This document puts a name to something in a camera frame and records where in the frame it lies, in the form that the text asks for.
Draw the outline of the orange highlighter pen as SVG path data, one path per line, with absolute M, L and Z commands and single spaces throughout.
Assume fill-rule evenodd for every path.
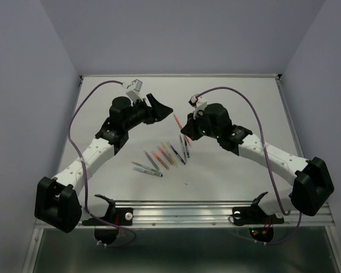
M 174 113 L 173 113 L 173 116 L 174 116 L 174 119 L 175 119 L 175 121 L 176 121 L 176 123 L 177 123 L 179 129 L 181 130 L 181 129 L 182 129 L 182 124 L 181 124 L 181 122 L 179 121 L 179 119 L 177 118 L 177 116 L 176 116 Z M 185 137 L 185 139 L 186 139 L 186 142 L 190 145 L 190 140 L 189 140 L 189 138 L 188 138 L 186 135 L 184 135 L 184 137 Z

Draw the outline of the purple pen white label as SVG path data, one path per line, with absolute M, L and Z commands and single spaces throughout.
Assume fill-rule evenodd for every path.
M 186 162 L 187 162 L 187 155 L 186 155 L 185 145 L 184 145 L 184 141 L 183 141 L 183 138 L 182 138 L 181 134 L 179 135 L 179 140 L 180 140 L 180 146 L 181 146 L 181 150 L 182 150 L 182 155 L 183 155 L 183 158 L 184 158 L 184 164 L 186 164 Z

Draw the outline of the green gel pen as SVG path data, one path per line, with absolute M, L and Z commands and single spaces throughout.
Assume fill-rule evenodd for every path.
M 184 140 L 184 147 L 185 147 L 186 158 L 189 159 L 190 158 L 189 146 L 188 146 L 188 142 L 187 142 L 187 139 L 186 139 L 185 135 L 183 135 L 183 140 Z

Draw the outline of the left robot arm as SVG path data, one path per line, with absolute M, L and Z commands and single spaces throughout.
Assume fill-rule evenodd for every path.
M 78 194 L 125 145 L 128 132 L 141 123 L 160 122 L 172 113 L 172 108 L 161 104 L 152 94 L 137 101 L 123 96 L 113 99 L 109 116 L 86 150 L 53 178 L 45 176 L 38 182 L 35 217 L 65 233 L 71 232 L 83 211 Z

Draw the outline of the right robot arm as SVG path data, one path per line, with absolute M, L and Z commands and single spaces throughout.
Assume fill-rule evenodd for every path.
M 285 210 L 314 216 L 334 191 L 324 160 L 318 157 L 308 160 L 263 143 L 251 130 L 233 124 L 221 104 L 209 104 L 200 113 L 188 114 L 181 133 L 191 140 L 214 138 L 224 150 L 260 164 L 291 186 L 275 197 L 264 192 L 253 200 L 250 215 L 257 222 Z

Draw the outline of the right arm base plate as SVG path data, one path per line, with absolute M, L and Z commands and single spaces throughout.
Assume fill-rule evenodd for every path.
M 236 226 L 252 225 L 249 234 L 256 243 L 269 244 L 274 237 L 273 225 L 283 224 L 284 218 L 278 218 L 275 214 L 269 216 L 259 207 L 259 202 L 267 195 L 263 192 L 256 197 L 250 206 L 237 206 L 232 208 L 228 221 Z

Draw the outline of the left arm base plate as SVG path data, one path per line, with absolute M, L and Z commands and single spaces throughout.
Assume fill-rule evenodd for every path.
M 110 227 L 110 229 L 94 229 L 96 244 L 104 248 L 115 248 L 133 243 L 138 237 L 137 233 L 130 228 L 134 218 L 134 209 L 117 208 L 115 200 L 100 194 L 94 196 L 107 203 L 105 214 L 102 217 L 90 214 L 90 218 L 82 221 L 82 225 Z

